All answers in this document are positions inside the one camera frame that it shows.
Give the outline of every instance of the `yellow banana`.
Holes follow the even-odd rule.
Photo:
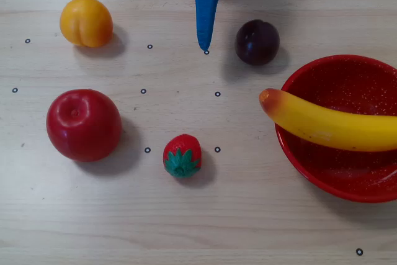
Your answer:
[[[367,152],[397,149],[397,117],[339,112],[277,89],[264,90],[259,100],[276,124],[315,144]]]

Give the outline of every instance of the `plastic fruit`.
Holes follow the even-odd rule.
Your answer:
[[[58,96],[47,113],[47,133],[54,147],[76,161],[97,161],[117,146],[122,121],[105,94],[77,89]]]
[[[253,66],[264,65],[276,56],[280,47],[280,35],[272,24],[252,20],[238,31],[234,47],[245,63]]]
[[[63,36],[77,46],[100,47],[113,36],[110,12],[98,0],[72,0],[61,14]]]
[[[259,100],[276,124],[306,141],[350,151],[397,149],[397,117],[331,110],[276,89]]]
[[[176,178],[188,178],[201,168],[201,146],[191,135],[173,138],[165,147],[163,163],[167,172]]]

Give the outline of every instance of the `bowl rim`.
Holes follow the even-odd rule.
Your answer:
[[[365,57],[365,56],[358,56],[358,55],[333,55],[333,56],[327,56],[327,57],[316,59],[316,60],[302,66],[301,68],[299,68],[297,71],[295,71],[291,75],[291,77],[289,77],[287,79],[287,81],[284,83],[284,85],[282,87],[282,90],[288,92],[288,89],[290,88],[290,86],[292,85],[294,80],[297,79],[297,77],[299,77],[301,74],[307,72],[308,70],[310,70],[314,67],[321,66],[324,63],[328,63],[335,59],[361,60],[366,63],[369,62],[371,65],[374,65],[376,67],[380,67],[380,68],[386,69],[391,72],[396,72],[396,69],[394,67],[392,67],[384,62],[373,59],[373,58],[369,58],[369,57]],[[323,181],[319,180],[314,175],[312,175],[310,172],[308,172],[306,170],[306,168],[303,167],[303,165],[294,157],[293,153],[291,152],[290,147],[288,146],[288,144],[286,142],[283,130],[277,124],[275,125],[275,131],[277,134],[277,138],[279,139],[280,146],[283,149],[283,151],[284,151],[285,155],[287,156],[287,158],[289,159],[289,161],[291,162],[291,164],[298,170],[298,172],[300,174],[302,174],[307,180],[309,180],[309,182],[316,185],[320,189],[322,189],[332,195],[340,197],[342,199],[350,200],[350,201],[354,201],[354,202],[381,203],[381,202],[389,202],[389,201],[397,199],[397,193],[385,194],[385,195],[362,196],[362,195],[355,195],[355,194],[351,194],[348,192],[340,191],[340,190],[324,183]]]

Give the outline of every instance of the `speckled red bowl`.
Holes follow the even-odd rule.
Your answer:
[[[334,110],[397,115],[397,70],[362,56],[315,60],[294,73],[282,90]],[[397,199],[397,150],[336,150],[304,141],[277,125],[276,132],[294,167],[324,191],[357,202]]]

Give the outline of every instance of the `orange object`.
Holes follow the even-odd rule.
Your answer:
[[[63,36],[78,46],[100,47],[113,36],[110,12],[98,0],[72,0],[61,14]]]

